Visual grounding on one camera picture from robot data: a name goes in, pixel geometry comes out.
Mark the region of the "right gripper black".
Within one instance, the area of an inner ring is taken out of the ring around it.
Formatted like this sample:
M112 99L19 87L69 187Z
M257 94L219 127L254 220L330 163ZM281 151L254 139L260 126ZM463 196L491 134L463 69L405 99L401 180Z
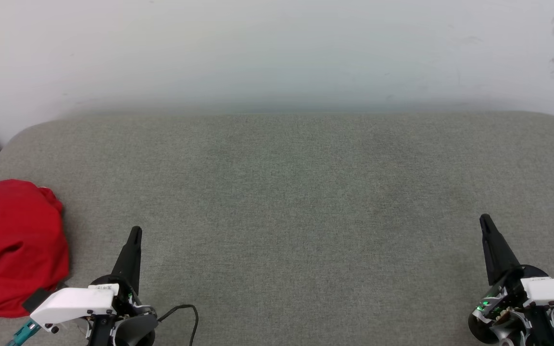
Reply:
M490 289L468 317L471 335L481 343L499 346L553 346L548 307L523 306L521 279L547 277L537 267L521 265L491 216L479 218L484 263Z

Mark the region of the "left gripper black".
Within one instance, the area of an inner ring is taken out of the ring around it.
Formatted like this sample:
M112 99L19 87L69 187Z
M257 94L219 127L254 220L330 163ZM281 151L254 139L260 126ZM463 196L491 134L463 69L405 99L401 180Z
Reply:
M113 307L108 315L87 317L87 346L153 346L157 315L151 305L141 303L137 294L140 287L141 265L140 226L133 226L109 275L91 282L91 285L119 284Z

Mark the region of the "red white basketball jersey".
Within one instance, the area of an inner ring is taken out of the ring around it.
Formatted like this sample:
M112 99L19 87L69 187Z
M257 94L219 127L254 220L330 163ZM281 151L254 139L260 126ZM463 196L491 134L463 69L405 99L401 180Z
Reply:
M63 204L47 187L0 180L0 318L26 317L23 303L70 273Z

